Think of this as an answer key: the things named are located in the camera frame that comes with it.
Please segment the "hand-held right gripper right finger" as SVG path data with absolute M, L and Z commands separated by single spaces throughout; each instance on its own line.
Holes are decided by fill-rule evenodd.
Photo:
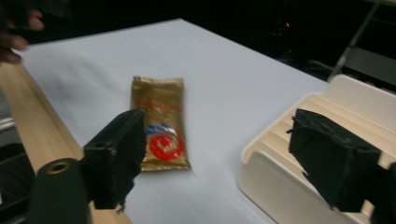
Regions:
M 289 153 L 304 177 L 331 208 L 359 212 L 365 200 L 363 183 L 381 150 L 313 111 L 298 109 L 292 120 Z

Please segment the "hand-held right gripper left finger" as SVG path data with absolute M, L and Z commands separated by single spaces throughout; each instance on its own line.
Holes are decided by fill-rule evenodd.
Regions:
M 142 109 L 117 115 L 84 146 L 81 168 L 96 209 L 123 211 L 146 156 L 144 115 Z

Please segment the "cream plastic rack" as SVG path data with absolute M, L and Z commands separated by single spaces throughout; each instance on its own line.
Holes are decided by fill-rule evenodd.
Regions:
M 278 224 L 396 224 L 396 95 L 347 76 L 242 152 L 242 192 Z

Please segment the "gold snack packet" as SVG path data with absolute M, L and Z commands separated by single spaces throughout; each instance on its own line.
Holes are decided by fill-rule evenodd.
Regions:
M 145 172 L 190 169 L 183 119 L 184 80 L 134 77 L 132 105 L 145 111 Z

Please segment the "metal stand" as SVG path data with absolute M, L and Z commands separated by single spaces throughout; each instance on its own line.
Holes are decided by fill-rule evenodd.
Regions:
M 333 78 L 338 74 L 344 74 L 346 70 L 350 70 L 355 74 L 364 75 L 368 78 L 385 81 L 387 73 L 384 68 L 388 65 L 389 59 L 372 50 L 360 48 L 358 46 L 361 37 L 372 21 L 375 13 L 381 6 L 384 6 L 389 0 L 361 0 L 371 4 L 370 10 L 365 15 L 358 30 L 350 39 L 343 53 L 335 64 L 329 78 Z

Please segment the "wooden table edge rail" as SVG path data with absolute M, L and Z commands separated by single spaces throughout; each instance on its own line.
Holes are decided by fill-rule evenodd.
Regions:
M 0 65 L 0 92 L 36 173 L 26 224 L 132 224 L 88 200 L 83 152 L 23 65 Z

